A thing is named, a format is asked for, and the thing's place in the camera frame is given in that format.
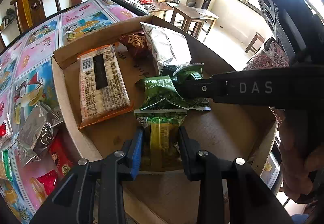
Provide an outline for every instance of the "patterned tablecloth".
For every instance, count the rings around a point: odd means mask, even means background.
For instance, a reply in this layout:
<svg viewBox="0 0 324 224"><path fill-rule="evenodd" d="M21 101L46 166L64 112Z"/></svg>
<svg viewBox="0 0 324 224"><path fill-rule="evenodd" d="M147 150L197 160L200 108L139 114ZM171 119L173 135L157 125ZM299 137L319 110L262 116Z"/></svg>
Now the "patterned tablecloth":
<svg viewBox="0 0 324 224"><path fill-rule="evenodd" d="M49 155L21 167L16 141L37 101L59 112L51 68L53 51L86 33L133 17L137 16L110 0L89 0L32 29L0 56L0 124L8 113L14 134L1 148L9 149L13 182L0 179L0 193L21 223L29 223L42 203L32 179L55 168Z"/></svg>

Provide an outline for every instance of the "red snack package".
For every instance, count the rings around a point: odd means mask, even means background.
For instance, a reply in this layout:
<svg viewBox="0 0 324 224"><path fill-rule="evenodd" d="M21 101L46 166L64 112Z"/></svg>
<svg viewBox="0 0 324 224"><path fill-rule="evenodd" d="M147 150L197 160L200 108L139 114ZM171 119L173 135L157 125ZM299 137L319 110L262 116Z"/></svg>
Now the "red snack package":
<svg viewBox="0 0 324 224"><path fill-rule="evenodd" d="M52 143L49 152L57 169L59 170L60 175L64 177L73 167L73 163L67 158L63 150L62 141L59 134Z"/></svg>
<svg viewBox="0 0 324 224"><path fill-rule="evenodd" d="M55 170L49 171L43 176L37 177L36 179L44 185L44 189L47 195L50 195L54 188L56 187L56 183L58 181L59 175Z"/></svg>
<svg viewBox="0 0 324 224"><path fill-rule="evenodd" d="M135 59L145 58L150 54L143 31L122 36L119 41Z"/></svg>

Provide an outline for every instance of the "blue gripper pad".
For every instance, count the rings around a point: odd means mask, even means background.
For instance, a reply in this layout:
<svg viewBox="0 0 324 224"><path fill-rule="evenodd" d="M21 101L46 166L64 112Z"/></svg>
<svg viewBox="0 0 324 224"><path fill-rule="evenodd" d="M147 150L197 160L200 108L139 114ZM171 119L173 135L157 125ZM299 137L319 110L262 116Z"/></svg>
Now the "blue gripper pad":
<svg viewBox="0 0 324 224"><path fill-rule="evenodd" d="M140 164L141 164L141 154L142 154L142 140L143 140L143 129L137 129L136 134L138 134L136 146L134 149L133 156L131 157L132 159L132 168L131 168L131 176L133 180L135 180L138 171L140 169Z"/></svg>

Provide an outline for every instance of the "floor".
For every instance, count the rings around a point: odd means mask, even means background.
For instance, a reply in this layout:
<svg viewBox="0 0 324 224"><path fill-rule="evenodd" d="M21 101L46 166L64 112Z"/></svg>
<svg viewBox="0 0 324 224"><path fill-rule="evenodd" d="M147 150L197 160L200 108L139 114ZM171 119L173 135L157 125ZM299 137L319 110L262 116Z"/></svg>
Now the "floor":
<svg viewBox="0 0 324 224"><path fill-rule="evenodd" d="M194 25L193 22L189 29L192 30ZM204 29L208 30L208 28L209 23L205 23ZM204 41L205 37L206 33L201 31L198 40L222 57L236 71L241 71L254 55L252 51L245 53L246 46L219 26L214 26Z"/></svg>

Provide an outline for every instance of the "snack wrapper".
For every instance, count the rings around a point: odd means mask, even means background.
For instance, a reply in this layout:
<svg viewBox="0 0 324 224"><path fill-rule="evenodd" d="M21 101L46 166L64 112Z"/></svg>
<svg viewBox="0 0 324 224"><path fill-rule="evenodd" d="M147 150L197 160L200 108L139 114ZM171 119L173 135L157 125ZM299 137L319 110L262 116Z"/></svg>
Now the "snack wrapper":
<svg viewBox="0 0 324 224"><path fill-rule="evenodd" d="M58 174L55 170L52 170L36 179L39 183L44 185L45 192L47 196L49 196L57 185Z"/></svg>
<svg viewBox="0 0 324 224"><path fill-rule="evenodd" d="M145 58L150 54L146 37L142 31L124 35L119 41L127 48L134 59Z"/></svg>
<svg viewBox="0 0 324 224"><path fill-rule="evenodd" d="M44 157L62 122L49 106L41 101L35 104L17 137L19 159L23 166Z"/></svg>
<svg viewBox="0 0 324 224"><path fill-rule="evenodd" d="M169 76L144 78L137 82L144 86L146 99L140 107L143 109L187 108L188 104L177 93Z"/></svg>
<svg viewBox="0 0 324 224"><path fill-rule="evenodd" d="M9 119L9 114L5 114L5 120L0 125L0 148L4 144L5 141L7 141L9 138L12 137L12 129Z"/></svg>
<svg viewBox="0 0 324 224"><path fill-rule="evenodd" d="M187 110L135 110L134 114L145 130L141 170L159 172L181 169L181 157L177 150L178 131Z"/></svg>
<svg viewBox="0 0 324 224"><path fill-rule="evenodd" d="M8 150L3 150L0 157L0 178L13 181Z"/></svg>
<svg viewBox="0 0 324 224"><path fill-rule="evenodd" d="M73 163L67 158L60 135L57 135L53 144L49 149L49 153L59 171L59 174L64 177L73 167Z"/></svg>
<svg viewBox="0 0 324 224"><path fill-rule="evenodd" d="M181 68L176 66L165 66L161 71L161 75L169 75L175 86L183 84L186 80L199 80L203 79L203 63L190 64ZM195 98L186 99L185 102L188 104L188 110L199 110L209 111L211 110L208 98Z"/></svg>
<svg viewBox="0 0 324 224"><path fill-rule="evenodd" d="M184 35L171 29L141 24L158 75L164 66L183 67L190 64L191 55Z"/></svg>
<svg viewBox="0 0 324 224"><path fill-rule="evenodd" d="M89 50L79 55L78 61L82 116L79 128L132 111L114 45Z"/></svg>

